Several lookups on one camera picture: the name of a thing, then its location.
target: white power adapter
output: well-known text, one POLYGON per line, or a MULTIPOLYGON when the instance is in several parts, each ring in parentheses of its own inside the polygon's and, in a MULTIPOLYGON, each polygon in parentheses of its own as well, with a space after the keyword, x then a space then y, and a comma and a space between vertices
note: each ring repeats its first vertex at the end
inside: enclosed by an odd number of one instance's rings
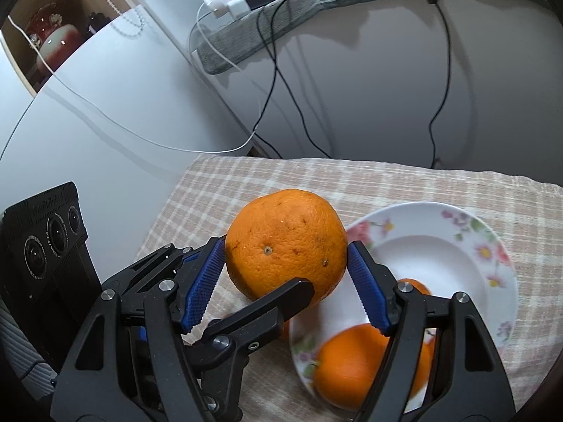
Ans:
POLYGON ((203 0, 203 3, 216 18, 230 13, 235 20, 240 20, 250 12, 246 0, 203 0))

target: silver screw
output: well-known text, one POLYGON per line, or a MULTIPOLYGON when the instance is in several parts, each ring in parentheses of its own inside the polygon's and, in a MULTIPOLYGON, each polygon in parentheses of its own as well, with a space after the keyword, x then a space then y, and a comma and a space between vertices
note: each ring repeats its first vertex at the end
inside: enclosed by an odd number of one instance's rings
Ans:
POLYGON ((226 337, 225 335, 218 335, 217 337, 213 338, 212 345, 215 349, 222 351, 223 349, 229 347, 230 342, 231 340, 229 339, 229 337, 226 337))
POLYGON ((413 291, 413 285, 410 282, 401 281, 397 284, 397 287, 406 294, 413 291))
POLYGON ((115 290, 113 290, 113 289, 106 289, 102 292, 102 295, 101 295, 103 301, 109 301, 114 296, 115 296, 115 290))
POLYGON ((207 409, 209 409, 212 413, 214 413, 217 410, 217 402, 213 397, 210 397, 209 395, 205 395, 203 397, 203 400, 207 405, 207 409))
POLYGON ((174 281, 171 279, 165 279, 160 282, 158 288, 161 289, 162 292, 168 292, 168 290, 172 290, 174 288, 174 281))
POLYGON ((467 295, 465 292, 457 292, 455 294, 455 299, 460 303, 467 303, 469 301, 469 295, 467 295))

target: white plate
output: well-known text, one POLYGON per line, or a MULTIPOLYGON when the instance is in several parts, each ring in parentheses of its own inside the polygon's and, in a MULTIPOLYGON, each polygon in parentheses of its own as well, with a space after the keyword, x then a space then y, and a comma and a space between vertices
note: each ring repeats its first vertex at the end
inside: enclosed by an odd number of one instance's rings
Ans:
MULTIPOLYGON (((516 272, 499 237, 482 220, 442 203, 389 206, 357 220, 348 242, 360 240, 396 279, 412 278, 432 295, 468 293, 502 354, 518 310, 516 272)), ((348 272, 325 300, 291 319, 289 344, 299 378, 313 395, 311 361, 341 331, 368 321, 348 272)), ((422 404, 426 388, 408 403, 422 404)))

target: black camera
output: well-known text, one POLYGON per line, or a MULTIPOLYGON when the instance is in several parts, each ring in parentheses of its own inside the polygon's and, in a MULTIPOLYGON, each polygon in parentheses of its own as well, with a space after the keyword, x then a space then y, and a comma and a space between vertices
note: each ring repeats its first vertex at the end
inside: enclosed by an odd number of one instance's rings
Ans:
POLYGON ((8 208, 0 221, 0 295, 57 372, 101 292, 69 182, 8 208))

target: tablecloth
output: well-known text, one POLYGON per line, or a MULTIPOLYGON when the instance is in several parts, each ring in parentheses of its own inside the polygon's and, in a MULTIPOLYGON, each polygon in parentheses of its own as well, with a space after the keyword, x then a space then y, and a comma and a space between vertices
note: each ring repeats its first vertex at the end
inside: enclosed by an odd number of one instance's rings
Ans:
MULTIPOLYGON (((249 201, 285 188, 326 198, 344 225, 384 206, 423 200, 459 206, 482 218, 504 242, 519 281, 518 319, 503 355, 516 406, 537 389, 563 348, 563 188, 491 172, 368 161, 200 156, 151 227, 139 257, 169 242, 201 246, 225 234, 249 201)), ((223 270, 204 320, 189 339, 212 318, 247 303, 223 270)), ((282 340, 251 355, 240 407, 249 422, 338 420, 306 392, 282 340)))

